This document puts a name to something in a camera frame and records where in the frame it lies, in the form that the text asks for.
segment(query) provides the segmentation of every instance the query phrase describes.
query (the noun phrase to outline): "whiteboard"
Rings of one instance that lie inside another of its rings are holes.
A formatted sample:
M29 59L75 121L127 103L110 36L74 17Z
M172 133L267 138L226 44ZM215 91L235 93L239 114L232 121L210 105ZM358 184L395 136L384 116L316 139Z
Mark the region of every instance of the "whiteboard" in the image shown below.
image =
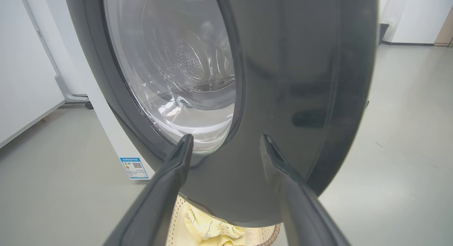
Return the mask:
M21 0L0 0L0 148L64 97Z

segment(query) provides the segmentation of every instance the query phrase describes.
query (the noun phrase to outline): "laundry basket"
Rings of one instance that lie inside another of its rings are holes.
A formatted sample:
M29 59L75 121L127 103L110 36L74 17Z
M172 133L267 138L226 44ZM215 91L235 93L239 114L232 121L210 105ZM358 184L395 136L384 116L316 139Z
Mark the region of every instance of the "laundry basket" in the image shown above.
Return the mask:
M178 196L173 209L173 215L168 229L166 246L197 246L194 238L186 228L184 214L186 212L186 200ZM247 246L269 246L280 233L280 224L270 227L245 228Z

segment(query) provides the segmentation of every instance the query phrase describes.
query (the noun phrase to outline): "yellow cloth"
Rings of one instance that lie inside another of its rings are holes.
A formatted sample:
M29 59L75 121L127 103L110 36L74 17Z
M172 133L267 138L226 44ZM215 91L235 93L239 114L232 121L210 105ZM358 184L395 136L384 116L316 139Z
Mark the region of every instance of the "yellow cloth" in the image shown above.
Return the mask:
M245 231L186 203L185 223L199 246L244 246Z

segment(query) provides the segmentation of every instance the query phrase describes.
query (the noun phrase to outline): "black wheel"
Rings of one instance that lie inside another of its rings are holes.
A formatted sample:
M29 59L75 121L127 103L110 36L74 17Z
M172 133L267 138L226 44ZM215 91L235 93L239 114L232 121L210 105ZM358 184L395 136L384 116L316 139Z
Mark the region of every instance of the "black wheel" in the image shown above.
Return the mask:
M87 109L93 109L93 105L91 104L91 102L87 102L87 103L85 104L85 107L86 107Z

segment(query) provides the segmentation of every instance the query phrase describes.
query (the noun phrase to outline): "floor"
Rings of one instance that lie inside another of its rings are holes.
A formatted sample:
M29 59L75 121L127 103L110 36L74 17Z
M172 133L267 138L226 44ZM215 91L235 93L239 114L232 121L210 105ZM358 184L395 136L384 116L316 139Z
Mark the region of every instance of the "floor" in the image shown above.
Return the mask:
M322 204L352 245L450 245L453 49L381 45L369 99ZM0 245L102 245L144 186L117 160L85 108L0 149Z

